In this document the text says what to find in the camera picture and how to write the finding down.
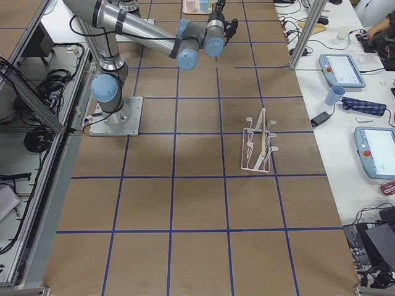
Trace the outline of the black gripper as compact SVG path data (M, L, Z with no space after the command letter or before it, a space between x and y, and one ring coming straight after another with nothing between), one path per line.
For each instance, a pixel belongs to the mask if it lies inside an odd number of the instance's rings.
M226 0L218 0L211 12L211 20L219 20L221 22L225 21L225 16L223 14L223 8L225 7Z

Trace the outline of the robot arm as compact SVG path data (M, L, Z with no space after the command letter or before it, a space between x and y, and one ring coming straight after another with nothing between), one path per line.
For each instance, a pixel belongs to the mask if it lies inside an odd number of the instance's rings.
M91 83L91 93L107 123L127 122L131 110L125 105L122 88L128 75L127 63L119 53L117 35L125 36L143 46L163 52L176 60L178 68L192 70L197 65L199 50L208 56L219 56L230 35L222 10L225 1L218 1L209 15L207 26L180 20L172 34L110 1L65 1L74 14L83 36L101 68Z

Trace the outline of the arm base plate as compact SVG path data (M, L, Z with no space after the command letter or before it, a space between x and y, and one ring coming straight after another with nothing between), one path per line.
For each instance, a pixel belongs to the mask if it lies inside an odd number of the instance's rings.
M123 108L109 118L103 120L108 113L102 115L101 107L96 103L93 117L89 123L90 136L137 136L143 108L143 97L123 97Z

